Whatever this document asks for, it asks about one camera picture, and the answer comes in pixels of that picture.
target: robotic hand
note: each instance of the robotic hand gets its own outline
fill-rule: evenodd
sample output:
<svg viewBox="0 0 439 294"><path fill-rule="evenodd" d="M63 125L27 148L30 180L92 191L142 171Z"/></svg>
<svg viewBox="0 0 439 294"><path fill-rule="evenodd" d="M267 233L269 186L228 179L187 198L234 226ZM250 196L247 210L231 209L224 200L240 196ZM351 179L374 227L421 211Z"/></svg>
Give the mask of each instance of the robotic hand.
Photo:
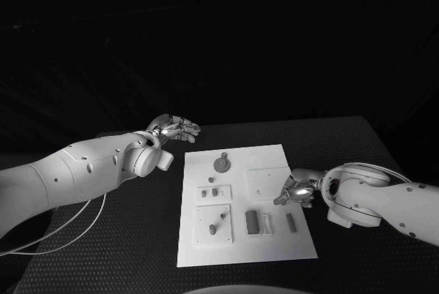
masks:
<svg viewBox="0 0 439 294"><path fill-rule="evenodd" d="M390 185L385 173L404 183ZM273 203L286 205L290 200L310 208L315 190L322 192L331 222L346 228L377 227L384 218L403 234L439 246L439 187L413 183L375 165L349 163L325 172L293 169Z"/></svg>
<svg viewBox="0 0 439 294"><path fill-rule="evenodd" d="M0 171L0 238L28 218L54 207L84 202L123 181L167 170L174 156L167 140L187 140L201 129L168 114L145 131L76 142L31 164Z"/></svg>

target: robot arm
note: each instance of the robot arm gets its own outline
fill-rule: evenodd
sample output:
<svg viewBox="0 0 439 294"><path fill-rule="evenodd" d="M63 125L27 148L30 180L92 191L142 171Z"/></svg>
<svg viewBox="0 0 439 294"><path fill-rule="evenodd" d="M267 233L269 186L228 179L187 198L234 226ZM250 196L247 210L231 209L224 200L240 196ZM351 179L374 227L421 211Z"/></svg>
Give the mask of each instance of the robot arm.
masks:
<svg viewBox="0 0 439 294"><path fill-rule="evenodd" d="M0 171L0 238L43 211L99 197L155 167L167 170L174 157L161 149L162 141L192 142L200 127L167 114L158 118L154 131L84 140L37 162Z"/></svg>
<svg viewBox="0 0 439 294"><path fill-rule="evenodd" d="M310 207L312 192L322 192L326 218L342 227L377 227L381 218L407 236L439 246L439 187L410 182L390 185L384 168L351 163L325 173L292 170L274 204L290 200Z"/></svg>

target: table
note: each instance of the table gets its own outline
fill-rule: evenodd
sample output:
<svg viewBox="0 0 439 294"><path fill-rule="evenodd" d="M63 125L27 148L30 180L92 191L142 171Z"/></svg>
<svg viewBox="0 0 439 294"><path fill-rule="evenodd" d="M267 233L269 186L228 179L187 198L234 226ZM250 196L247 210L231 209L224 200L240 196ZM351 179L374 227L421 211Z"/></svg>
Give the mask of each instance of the table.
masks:
<svg viewBox="0 0 439 294"><path fill-rule="evenodd" d="M362 162L400 172L359 116L224 124L201 130L195 144L169 141L164 146L174 154L168 171L154 170L108 193L100 218L80 240L33 257L15 293L184 293L226 284L262 284L310 293L437 289L439 248L401 235L384 221L372 228L335 225L326 220L319 193L313 208L303 209L318 259L177 268L185 152L282 144L290 168L328 170ZM102 197L90 202L77 221L43 241L38 251L80 234L100 201ZM80 207L57 209L47 231Z"/></svg>

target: black background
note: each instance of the black background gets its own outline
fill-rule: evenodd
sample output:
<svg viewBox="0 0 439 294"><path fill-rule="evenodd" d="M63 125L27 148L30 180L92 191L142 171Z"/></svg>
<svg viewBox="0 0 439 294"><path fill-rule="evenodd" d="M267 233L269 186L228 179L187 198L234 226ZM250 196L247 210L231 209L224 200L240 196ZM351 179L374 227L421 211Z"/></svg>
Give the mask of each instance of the black background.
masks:
<svg viewBox="0 0 439 294"><path fill-rule="evenodd" d="M0 153L162 113L201 126L361 115L439 185L437 1L0 2Z"/></svg>

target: dark tabletop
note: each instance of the dark tabletop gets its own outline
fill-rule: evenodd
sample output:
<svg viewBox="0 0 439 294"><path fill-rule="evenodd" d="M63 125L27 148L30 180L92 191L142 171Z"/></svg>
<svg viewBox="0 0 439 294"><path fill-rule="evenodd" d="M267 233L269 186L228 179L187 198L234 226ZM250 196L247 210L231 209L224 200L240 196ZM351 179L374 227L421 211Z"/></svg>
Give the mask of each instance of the dark tabletop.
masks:
<svg viewBox="0 0 439 294"><path fill-rule="evenodd" d="M434 293L439 248L401 235L385 221L371 228L338 226L326 220L319 193L313 208L303 209L318 259L177 268L185 152L282 144L290 168L328 170L362 162L400 171L361 117L224 124L201 130L195 144L169 141L164 146L174 154L168 171L155 169L108 193L86 235L57 252L33 257L15 292L184 293L224 284L263 284L310 293ZM102 197L37 251L59 247L80 234L100 203ZM57 209L47 231L80 207Z"/></svg>

